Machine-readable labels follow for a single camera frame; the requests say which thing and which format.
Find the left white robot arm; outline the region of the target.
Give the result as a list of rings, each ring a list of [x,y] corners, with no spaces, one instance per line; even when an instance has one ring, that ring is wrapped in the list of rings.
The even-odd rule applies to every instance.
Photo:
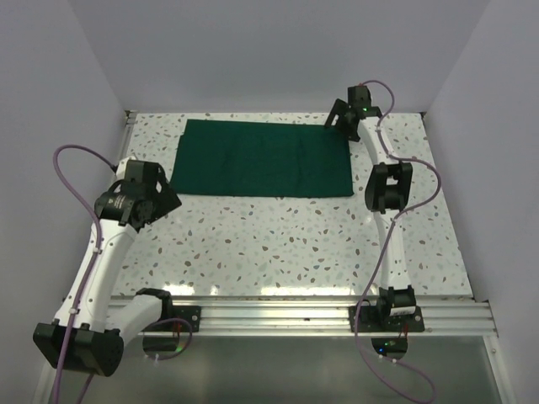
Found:
[[[88,248],[75,281],[49,323],[33,341],[49,364],[89,375],[112,375],[125,347],[152,325],[162,331],[175,319],[166,290],[143,288],[116,315],[108,313],[121,264],[141,229],[180,207],[163,167],[134,157],[122,160],[116,180],[95,201]]]

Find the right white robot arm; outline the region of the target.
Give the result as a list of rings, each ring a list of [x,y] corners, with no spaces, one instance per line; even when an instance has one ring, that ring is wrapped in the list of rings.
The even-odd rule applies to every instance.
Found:
[[[347,140],[363,141],[372,170],[365,187],[366,208],[373,214],[381,244],[378,297],[374,306],[361,309],[364,328],[394,330],[414,317],[416,299],[408,274],[403,230],[396,224],[397,214],[408,205],[413,167],[393,158],[394,149],[378,120],[379,108],[372,104],[371,92],[363,84],[347,88],[347,99],[336,99],[324,124]]]

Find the green surgical cloth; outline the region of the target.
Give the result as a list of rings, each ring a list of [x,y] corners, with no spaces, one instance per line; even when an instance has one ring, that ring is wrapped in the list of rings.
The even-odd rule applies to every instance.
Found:
[[[349,142],[321,125],[188,120],[173,165],[178,194],[353,195]]]

